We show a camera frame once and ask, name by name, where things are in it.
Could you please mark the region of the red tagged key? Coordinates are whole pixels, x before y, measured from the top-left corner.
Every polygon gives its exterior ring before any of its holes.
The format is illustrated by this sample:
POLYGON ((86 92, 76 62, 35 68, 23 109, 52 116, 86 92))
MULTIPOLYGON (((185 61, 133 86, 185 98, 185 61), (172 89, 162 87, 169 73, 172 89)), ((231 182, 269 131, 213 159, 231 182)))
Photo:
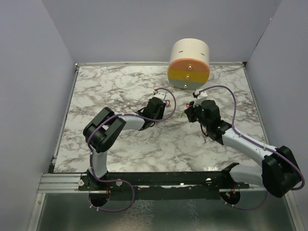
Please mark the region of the red tagged key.
POLYGON ((166 100, 166 107, 170 107, 171 106, 171 103, 170 103, 170 100, 166 100))

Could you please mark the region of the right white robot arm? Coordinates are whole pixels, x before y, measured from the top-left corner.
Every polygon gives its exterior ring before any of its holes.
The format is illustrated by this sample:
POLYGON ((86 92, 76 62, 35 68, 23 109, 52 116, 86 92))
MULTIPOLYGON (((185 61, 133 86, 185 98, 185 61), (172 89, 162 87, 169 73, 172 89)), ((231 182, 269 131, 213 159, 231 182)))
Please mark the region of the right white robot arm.
POLYGON ((230 123, 221 119, 214 100, 191 101, 184 112, 189 122, 198 122, 206 129, 205 134, 210 139, 241 152, 259 165, 250 168, 236 164, 221 176, 224 187, 232 188, 238 182, 250 183, 264 186, 271 195, 281 198, 301 182, 291 149, 266 145, 235 131, 230 123))

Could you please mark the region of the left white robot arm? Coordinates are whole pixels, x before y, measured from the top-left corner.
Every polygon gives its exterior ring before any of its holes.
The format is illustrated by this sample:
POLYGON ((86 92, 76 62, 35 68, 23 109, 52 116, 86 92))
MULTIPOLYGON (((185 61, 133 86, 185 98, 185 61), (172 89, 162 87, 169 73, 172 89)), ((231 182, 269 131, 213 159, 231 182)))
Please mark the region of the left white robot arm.
POLYGON ((156 120, 163 118, 166 103, 165 96, 154 96, 145 108, 128 116, 105 107, 86 125, 83 135, 90 144, 90 185, 94 189, 101 190, 106 185, 104 175, 108 172, 107 152, 120 133, 124 130, 142 131, 152 127, 156 120))

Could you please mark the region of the round three-drawer mini cabinet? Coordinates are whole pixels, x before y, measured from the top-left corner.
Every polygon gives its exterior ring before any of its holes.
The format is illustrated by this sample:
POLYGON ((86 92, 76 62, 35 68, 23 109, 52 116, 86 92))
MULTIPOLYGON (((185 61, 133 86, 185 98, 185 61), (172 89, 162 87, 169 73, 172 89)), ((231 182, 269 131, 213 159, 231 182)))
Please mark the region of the round three-drawer mini cabinet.
POLYGON ((210 75, 210 50, 202 40, 183 38, 171 51, 167 78, 171 85, 184 90, 201 88, 210 75))

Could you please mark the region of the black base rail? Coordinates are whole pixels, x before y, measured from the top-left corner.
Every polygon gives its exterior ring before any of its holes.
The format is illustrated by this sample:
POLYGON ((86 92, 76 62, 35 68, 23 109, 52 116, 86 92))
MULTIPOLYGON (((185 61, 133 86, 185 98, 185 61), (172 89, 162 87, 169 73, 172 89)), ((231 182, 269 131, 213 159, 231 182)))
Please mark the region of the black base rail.
POLYGON ((90 173, 80 177, 79 191, 111 200, 218 200, 220 191, 247 189, 223 171, 109 172, 96 180, 90 173))

